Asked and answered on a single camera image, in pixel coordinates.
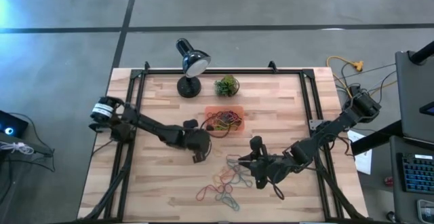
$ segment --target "small plant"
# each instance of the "small plant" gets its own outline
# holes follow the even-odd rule
[[[219,96],[234,96],[239,89],[239,82],[233,75],[225,75],[220,81],[215,81],[214,85]]]

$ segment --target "wooden tabletop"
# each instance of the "wooden tabletop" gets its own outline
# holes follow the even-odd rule
[[[325,119],[333,120],[340,113],[340,103],[332,72],[325,67],[314,70],[323,115]],[[113,70],[107,95],[125,99],[130,71]],[[182,125],[183,121],[193,118],[201,123],[206,106],[241,105],[245,111],[245,129],[243,132],[230,133],[226,138],[212,138],[213,152],[205,162],[199,164],[193,163],[191,151],[167,147],[156,136],[139,130],[124,221],[323,221],[317,176],[310,170],[300,174],[291,173],[278,184],[285,200],[275,195],[271,185],[256,189],[255,186],[248,188],[242,184],[234,185],[232,193],[240,206],[239,211],[216,201],[216,194],[211,191],[206,193],[203,201],[196,200],[201,188],[213,183],[213,174],[218,174],[226,166],[226,155],[250,153],[249,140],[253,136],[261,136],[269,153],[277,154],[297,140],[309,137],[299,76],[236,75],[240,90],[232,98],[219,98],[214,94],[214,81],[222,79],[223,75],[199,76],[202,91],[195,98],[178,95],[176,82],[179,78],[180,75],[147,75],[141,113],[163,124]],[[311,108],[315,110],[310,89],[309,100]],[[95,148],[107,142],[108,136],[99,134]],[[115,148],[115,143],[112,143],[93,156],[79,217],[88,214],[107,190]],[[338,185],[356,209],[366,216],[355,163],[352,157],[344,154],[345,149],[343,142],[336,141],[332,150]],[[329,189],[328,196],[334,212]],[[117,197],[114,213],[117,210]]]

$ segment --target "yellow cable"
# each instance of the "yellow cable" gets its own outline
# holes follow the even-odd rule
[[[332,58],[336,58],[336,59],[339,59],[341,61],[344,61],[345,63],[351,64],[358,72],[362,71],[363,61],[351,62],[351,61],[348,61],[348,60],[346,60],[346,59],[344,59],[344,58],[342,58],[340,56],[330,56],[330,57],[328,57],[327,61],[326,61],[327,67],[330,67],[330,60]],[[345,83],[343,83],[335,73],[333,73],[333,76],[344,86],[345,90],[347,91],[348,96],[350,98],[352,98],[353,96],[351,96],[350,90],[348,89],[347,85],[345,85]]]
[[[382,88],[385,89],[385,88],[387,88],[388,86],[392,86],[392,85],[395,84],[395,83],[397,83],[397,81],[392,81],[391,83],[388,83],[388,84],[384,85]],[[376,89],[373,91],[373,93],[370,94],[370,97],[372,97],[376,92],[378,92],[378,91],[380,91],[380,90],[381,90],[381,87],[376,88]]]

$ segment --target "black metal frame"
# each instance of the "black metal frame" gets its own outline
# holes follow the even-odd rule
[[[132,92],[134,89],[135,81],[140,78],[138,95],[136,99],[136,107],[138,111],[140,111],[142,95],[144,91],[144,80],[146,75],[167,75],[167,74],[179,74],[182,75],[182,69],[150,69],[149,64],[146,62],[145,69],[133,69],[130,75],[130,82],[128,84],[127,97],[126,102],[131,102]],[[275,63],[270,61],[268,68],[263,69],[207,69],[203,74],[279,74],[279,75],[298,75],[300,78],[300,85],[302,89],[302,97],[304,101],[304,109],[306,112],[306,119],[309,127],[309,134],[312,135],[313,131],[310,129],[309,121],[313,119],[311,106],[309,102],[309,95],[307,91],[307,83],[306,79],[309,79],[311,82],[311,88],[313,93],[313,100],[315,102],[315,110],[317,112],[318,119],[323,119],[321,104],[319,101],[319,95],[315,80],[315,74],[313,69],[277,69]],[[123,151],[124,143],[118,143],[115,153],[115,160],[113,162],[113,170],[111,175],[110,187],[108,191],[103,196],[103,199],[100,201],[100,207],[102,207],[98,212],[93,214],[91,217],[87,216],[85,219],[79,219],[80,223],[120,223],[123,221],[123,212],[125,210],[125,201],[127,195],[128,181],[130,177],[130,168],[132,163],[132,157],[134,152],[134,144],[135,144],[135,136],[136,131],[134,131],[134,140],[128,143],[128,151],[125,159],[125,163],[119,171],[120,163],[121,163],[121,155]],[[330,153],[330,148],[328,146],[324,147],[325,159],[327,161],[327,169],[330,175],[334,180],[336,180],[336,175],[334,172],[334,167],[332,163],[332,155]],[[319,154],[315,157],[315,165],[318,166],[320,164]],[[324,184],[324,179],[320,174],[317,174],[318,185],[319,185],[319,193],[321,196],[321,203],[323,205],[323,213],[325,220],[328,220],[331,217],[330,207],[328,205],[328,197],[326,192],[326,186]],[[119,208],[117,211],[116,217],[112,217],[112,207],[113,207],[113,195],[118,188],[120,182],[122,181],[121,186],[121,197],[119,198]],[[336,196],[334,195],[334,204],[336,207],[336,214],[338,219],[343,219],[343,211],[342,206]],[[102,209],[105,209],[103,219],[98,219]]]

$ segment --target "gray floor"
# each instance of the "gray floor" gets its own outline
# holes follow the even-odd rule
[[[120,27],[127,3],[0,0],[0,28]],[[136,0],[130,26],[434,23],[433,8],[434,0]],[[152,67],[179,67],[174,43],[186,37],[211,54],[213,67],[263,67],[270,60],[280,67],[319,67],[328,56],[339,55],[363,60],[368,70],[393,63],[396,51],[416,50],[433,36],[434,29],[129,33],[119,66],[142,67],[149,61]],[[118,40],[119,33],[0,34],[5,84],[0,110],[33,118],[41,138],[56,149],[57,170],[14,164],[14,187],[1,205],[0,223],[76,217],[95,139],[87,128],[89,114],[106,91]],[[340,61],[332,63],[337,73],[341,66]],[[369,88],[393,70],[387,67],[348,82]],[[346,74],[351,73],[347,67]],[[396,86],[384,89],[382,96],[380,116],[359,128],[377,130],[399,119]],[[31,130],[28,138],[34,138]],[[387,153],[386,147],[380,150],[374,157]],[[2,170],[1,186],[6,172]],[[381,185],[382,177],[369,181]],[[393,207],[391,194],[368,187],[363,192],[370,216],[384,219]]]

